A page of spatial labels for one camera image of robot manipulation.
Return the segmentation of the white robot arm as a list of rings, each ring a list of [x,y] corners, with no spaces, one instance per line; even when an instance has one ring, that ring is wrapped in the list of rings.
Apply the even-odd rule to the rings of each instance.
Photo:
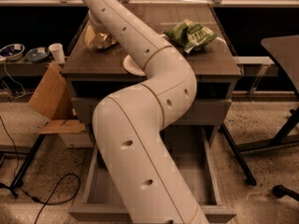
[[[182,55],[117,0],[82,0],[145,73],[93,112],[93,133],[135,224],[209,224],[160,136],[192,105],[195,74]]]

